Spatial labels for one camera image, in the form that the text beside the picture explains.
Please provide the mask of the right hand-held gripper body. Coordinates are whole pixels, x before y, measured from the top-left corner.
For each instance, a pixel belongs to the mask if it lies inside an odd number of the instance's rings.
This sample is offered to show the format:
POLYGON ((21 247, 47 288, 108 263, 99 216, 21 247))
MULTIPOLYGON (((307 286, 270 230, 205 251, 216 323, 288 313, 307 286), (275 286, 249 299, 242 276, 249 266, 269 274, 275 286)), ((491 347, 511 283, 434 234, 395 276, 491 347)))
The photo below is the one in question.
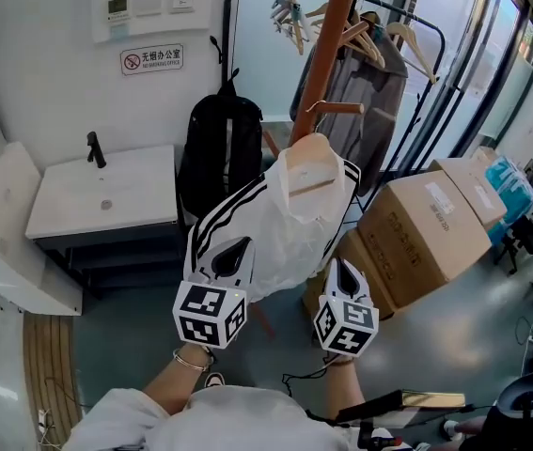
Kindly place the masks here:
POLYGON ((379 310, 371 302, 321 295, 313 319, 323 350, 359 358, 379 331, 379 310))

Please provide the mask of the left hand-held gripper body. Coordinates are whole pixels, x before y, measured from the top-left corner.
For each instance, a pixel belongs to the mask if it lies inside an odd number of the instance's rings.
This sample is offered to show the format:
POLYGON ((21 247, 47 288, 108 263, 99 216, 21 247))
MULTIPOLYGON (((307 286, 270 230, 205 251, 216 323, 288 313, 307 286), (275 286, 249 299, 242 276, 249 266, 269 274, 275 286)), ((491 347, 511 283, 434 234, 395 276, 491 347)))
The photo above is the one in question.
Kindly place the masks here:
POLYGON ((225 349, 247 322, 247 278, 196 272, 180 282, 172 313, 182 341, 225 349))

